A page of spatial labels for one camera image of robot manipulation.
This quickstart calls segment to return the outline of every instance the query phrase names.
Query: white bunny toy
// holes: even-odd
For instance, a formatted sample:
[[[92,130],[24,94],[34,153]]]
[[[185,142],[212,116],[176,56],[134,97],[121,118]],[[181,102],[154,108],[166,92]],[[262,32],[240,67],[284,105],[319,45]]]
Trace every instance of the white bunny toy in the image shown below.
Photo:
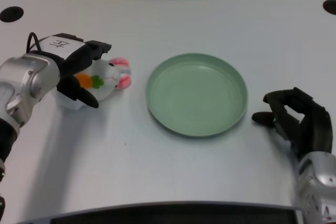
[[[88,90],[98,101],[105,99],[114,89],[124,89],[131,84],[129,62],[123,58],[110,61],[95,60],[92,65],[75,75],[80,86]],[[71,110],[79,110],[83,102],[74,101],[54,90],[57,104]]]

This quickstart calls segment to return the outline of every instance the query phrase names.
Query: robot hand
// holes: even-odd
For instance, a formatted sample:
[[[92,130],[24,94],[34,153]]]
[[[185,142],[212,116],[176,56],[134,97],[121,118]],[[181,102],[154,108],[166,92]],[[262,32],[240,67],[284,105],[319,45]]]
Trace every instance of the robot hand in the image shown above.
[[[35,44],[30,46],[32,37]],[[26,53],[3,63],[0,67],[0,181],[19,129],[29,121],[34,105],[51,89],[57,87],[73,100],[98,107],[95,97],[81,88],[73,75],[88,68],[110,49],[109,44],[94,40],[83,42],[69,34],[39,41],[30,33]]]
[[[306,224],[336,223],[336,157],[331,154],[332,127],[329,113],[298,88],[268,93],[272,112],[257,112],[252,119],[275,127],[291,142],[298,158],[297,201]],[[285,105],[304,114],[301,122]]]

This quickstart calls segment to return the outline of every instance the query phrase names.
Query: white label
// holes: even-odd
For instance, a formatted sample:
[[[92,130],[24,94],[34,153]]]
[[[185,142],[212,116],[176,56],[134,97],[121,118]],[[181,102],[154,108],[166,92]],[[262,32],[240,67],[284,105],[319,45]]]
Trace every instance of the white label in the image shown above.
[[[42,40],[40,42],[40,45],[42,51],[49,52],[51,54],[58,55],[63,59],[66,59],[73,52],[84,46],[85,43],[72,39],[50,36]]]

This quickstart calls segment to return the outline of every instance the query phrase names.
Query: black hole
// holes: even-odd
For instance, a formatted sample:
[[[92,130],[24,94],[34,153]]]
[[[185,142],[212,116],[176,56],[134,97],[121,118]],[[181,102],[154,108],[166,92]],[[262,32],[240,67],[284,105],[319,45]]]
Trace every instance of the black hole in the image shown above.
[[[336,15],[336,0],[327,0],[323,3],[323,8],[333,15]]]
[[[0,13],[0,20],[6,23],[14,22],[19,20],[23,16],[23,9],[18,6],[12,6],[4,9]]]

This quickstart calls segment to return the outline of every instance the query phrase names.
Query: green plate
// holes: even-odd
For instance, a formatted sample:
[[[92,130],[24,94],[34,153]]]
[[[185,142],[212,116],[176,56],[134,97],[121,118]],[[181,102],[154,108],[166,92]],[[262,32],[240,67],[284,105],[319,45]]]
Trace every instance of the green plate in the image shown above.
[[[184,54],[161,63],[146,86],[153,116],[168,129],[187,136],[227,130],[243,116],[247,88],[225,61],[204,54]]]

